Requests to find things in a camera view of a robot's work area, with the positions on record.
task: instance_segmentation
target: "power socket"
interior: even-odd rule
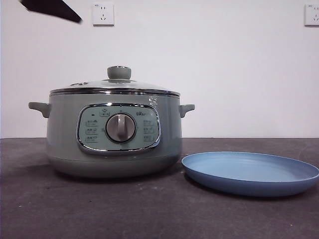
[[[92,6],[93,26],[114,26],[114,4],[96,2]]]
[[[319,26],[319,4],[305,5],[305,26]]]

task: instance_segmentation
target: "gray table surface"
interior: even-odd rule
[[[248,151],[319,167],[319,139],[184,138],[182,156]],[[318,239],[319,183],[283,198],[205,188],[180,161],[154,175],[92,180],[55,172],[44,138],[1,140],[4,239]]]

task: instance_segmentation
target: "pot body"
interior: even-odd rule
[[[83,109],[99,104],[139,104],[152,107],[160,122],[156,146],[132,151],[92,153],[77,138]],[[51,94],[47,126],[47,155],[63,173],[93,178],[150,174],[176,163],[181,153],[179,97],[160,94]]]

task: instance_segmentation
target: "plate rim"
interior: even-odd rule
[[[194,156],[194,155],[199,155],[199,154],[215,154],[215,153],[244,153],[244,154],[260,154],[260,155],[267,155],[267,156],[272,156],[272,157],[276,157],[276,158],[284,158],[284,159],[289,159],[289,160],[293,160],[293,161],[298,161],[304,164],[309,165],[310,167],[315,168],[315,170],[317,170],[317,175],[314,177],[310,177],[310,178],[306,178],[306,179],[302,179],[302,180],[295,180],[295,181],[274,181],[274,182],[270,182],[270,181],[255,181],[255,180],[246,180],[246,179],[236,179],[236,178],[227,178],[227,177],[220,177],[220,176],[215,176],[212,174],[207,174],[207,173],[203,173],[203,172],[199,172],[197,170],[191,169],[189,167],[187,167],[185,165],[185,163],[183,162],[184,159],[190,157],[190,156]],[[221,179],[229,179],[229,180],[236,180],[236,181],[243,181],[243,182],[254,182],[254,183],[297,183],[297,182],[304,182],[304,181],[310,181],[313,179],[316,179],[319,177],[319,169],[316,166],[313,166],[310,163],[306,163],[303,162],[301,160],[297,160],[297,159],[293,159],[293,158],[288,158],[288,157],[283,157],[283,156],[278,156],[278,155],[273,155],[273,154],[266,154],[266,153],[254,153],[254,152],[243,152],[243,151],[209,151],[209,152],[201,152],[201,153],[193,153],[190,155],[185,156],[182,160],[181,163],[183,165],[183,167],[187,168],[188,170],[191,170],[193,172],[199,173],[199,174],[204,174],[210,177],[216,177],[216,178],[221,178]]]

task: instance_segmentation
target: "electric hot pot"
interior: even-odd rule
[[[52,90],[49,103],[30,102],[47,123],[51,165],[66,174],[118,178],[163,170],[181,154],[181,118],[194,105],[179,93],[131,80],[114,66],[109,79]]]

